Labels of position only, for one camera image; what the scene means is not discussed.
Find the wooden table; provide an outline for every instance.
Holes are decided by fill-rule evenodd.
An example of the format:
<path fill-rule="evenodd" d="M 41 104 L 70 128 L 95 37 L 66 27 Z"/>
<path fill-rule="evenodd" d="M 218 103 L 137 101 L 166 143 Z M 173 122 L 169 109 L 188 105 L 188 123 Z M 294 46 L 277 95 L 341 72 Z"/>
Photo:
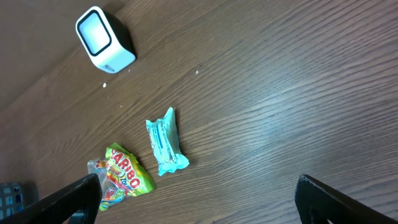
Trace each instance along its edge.
<path fill-rule="evenodd" d="M 109 75 L 79 46 L 1 111 L 1 182 L 44 197 L 116 141 L 157 189 L 98 223 L 298 223 L 302 173 L 398 218 L 397 1 L 145 0 L 116 16 L 138 60 Z M 159 177 L 145 120 L 169 106 L 191 165 Z"/>

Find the white device casing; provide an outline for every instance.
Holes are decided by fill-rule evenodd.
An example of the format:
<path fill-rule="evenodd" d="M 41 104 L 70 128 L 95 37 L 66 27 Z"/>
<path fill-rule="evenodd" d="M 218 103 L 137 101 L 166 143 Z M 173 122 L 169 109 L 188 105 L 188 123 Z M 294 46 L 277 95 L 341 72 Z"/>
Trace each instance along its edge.
<path fill-rule="evenodd" d="M 93 13 L 92 11 L 96 11 L 99 15 L 99 18 L 102 20 L 104 28 L 108 31 L 110 36 L 110 44 L 105 46 L 103 49 L 99 51 L 98 54 L 92 54 L 90 49 L 86 44 L 86 40 L 84 37 L 81 36 L 79 32 L 79 24 L 88 14 Z M 104 12 L 98 6 L 93 6 L 89 8 L 76 22 L 76 33 L 79 36 L 84 48 L 88 56 L 90 57 L 93 64 L 108 73 L 118 73 L 122 69 L 124 69 L 129 64 L 135 61 L 136 56 L 131 53 L 130 51 L 126 50 L 119 42 L 118 38 L 116 37 L 111 25 L 109 24 Z"/>

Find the red lettering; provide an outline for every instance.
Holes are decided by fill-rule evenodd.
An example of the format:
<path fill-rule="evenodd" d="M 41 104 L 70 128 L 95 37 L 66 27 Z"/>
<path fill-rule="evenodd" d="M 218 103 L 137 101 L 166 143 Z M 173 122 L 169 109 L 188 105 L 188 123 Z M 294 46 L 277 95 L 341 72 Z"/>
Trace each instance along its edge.
<path fill-rule="evenodd" d="M 138 179 L 138 178 L 134 178 L 134 179 L 132 179 L 132 180 L 130 181 L 130 186 L 131 186 L 133 189 L 137 189 L 137 188 L 139 187 L 139 184 L 140 184 L 140 182 L 139 182 L 139 179 Z"/>
<path fill-rule="evenodd" d="M 114 161 L 116 162 L 116 164 L 119 163 L 120 159 L 123 157 L 123 153 L 117 153 L 116 155 L 114 155 L 112 158 L 114 159 Z"/>
<path fill-rule="evenodd" d="M 127 173 L 127 180 L 131 180 L 135 176 L 136 176 L 136 173 L 132 169 L 132 170 L 130 170 L 130 172 Z"/>
<path fill-rule="evenodd" d="M 126 158 L 124 158 L 119 164 L 118 166 L 122 169 L 126 168 L 128 165 L 130 165 L 130 161 Z"/>

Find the blue wrapped candy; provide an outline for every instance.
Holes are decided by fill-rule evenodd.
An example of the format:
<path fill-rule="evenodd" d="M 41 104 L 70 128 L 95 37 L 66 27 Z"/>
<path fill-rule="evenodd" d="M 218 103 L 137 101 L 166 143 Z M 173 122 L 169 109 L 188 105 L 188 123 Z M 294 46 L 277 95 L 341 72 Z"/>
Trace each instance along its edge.
<path fill-rule="evenodd" d="M 177 169 L 186 168 L 189 161 L 181 154 L 174 109 L 169 108 L 166 115 L 155 122 L 147 120 L 146 125 L 150 143 L 159 164 L 159 176 L 166 172 L 174 173 Z"/>

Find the wood grain surface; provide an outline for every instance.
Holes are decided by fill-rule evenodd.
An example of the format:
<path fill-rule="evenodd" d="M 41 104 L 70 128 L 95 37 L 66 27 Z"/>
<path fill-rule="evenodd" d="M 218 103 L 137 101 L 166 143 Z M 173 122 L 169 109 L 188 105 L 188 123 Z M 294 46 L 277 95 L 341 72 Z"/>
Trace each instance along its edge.
<path fill-rule="evenodd" d="M 299 223 L 302 173 L 398 219 L 397 1 L 133 1 L 138 59 L 83 46 L 0 114 L 0 180 L 41 197 L 122 144 L 157 189 L 98 223 Z M 157 176 L 146 119 L 177 109 L 191 165 Z"/>

